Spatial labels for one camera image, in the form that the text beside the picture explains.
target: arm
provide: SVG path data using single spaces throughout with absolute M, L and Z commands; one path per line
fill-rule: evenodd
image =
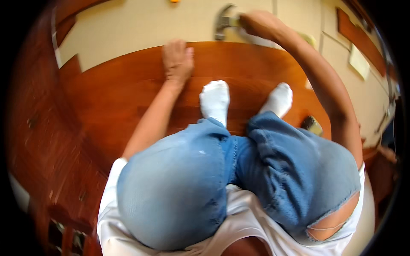
M 173 40 L 163 48 L 166 80 L 144 113 L 122 157 L 127 160 L 165 136 L 172 108 L 194 67 L 193 48 L 182 40 Z
M 267 11 L 242 14 L 241 24 L 249 34 L 274 41 L 296 59 L 329 116 L 332 140 L 347 148 L 360 168 L 363 155 L 359 124 L 349 94 L 332 66 L 294 30 Z

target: foot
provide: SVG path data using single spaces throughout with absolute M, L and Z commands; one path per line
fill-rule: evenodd
M 282 118 L 292 107 L 293 92 L 287 83 L 280 83 L 271 91 L 265 105 L 260 109 L 259 114 L 266 111 L 274 112 L 279 118 Z
M 204 118 L 214 118 L 226 127 L 230 102 L 229 87 L 225 81 L 212 81 L 199 94 L 201 112 Z

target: hand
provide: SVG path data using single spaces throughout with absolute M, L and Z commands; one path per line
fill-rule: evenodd
M 162 49 L 166 80 L 183 87 L 194 68 L 194 49 L 185 48 L 180 39 L 171 40 Z
M 248 34 L 280 44 L 290 31 L 281 20 L 268 11 L 251 11 L 240 16 L 241 26 Z

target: person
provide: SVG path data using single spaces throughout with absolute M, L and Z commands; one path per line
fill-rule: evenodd
M 199 95 L 204 119 L 165 137 L 194 66 L 182 40 L 163 47 L 166 81 L 111 169 L 98 214 L 104 255 L 339 255 L 362 209 L 359 125 L 336 72 L 273 14 L 242 14 L 247 33 L 298 61 L 329 116 L 332 141 L 281 118 L 292 90 L 279 84 L 248 123 L 226 129 L 224 81 Z

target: blue jeans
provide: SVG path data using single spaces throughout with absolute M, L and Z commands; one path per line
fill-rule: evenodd
M 358 168 L 343 146 L 287 124 L 273 112 L 253 117 L 248 137 L 201 119 L 135 154 L 118 179 L 118 209 L 141 243 L 183 249 L 215 234 L 226 218 L 227 184 L 256 194 L 297 242 L 359 191 Z

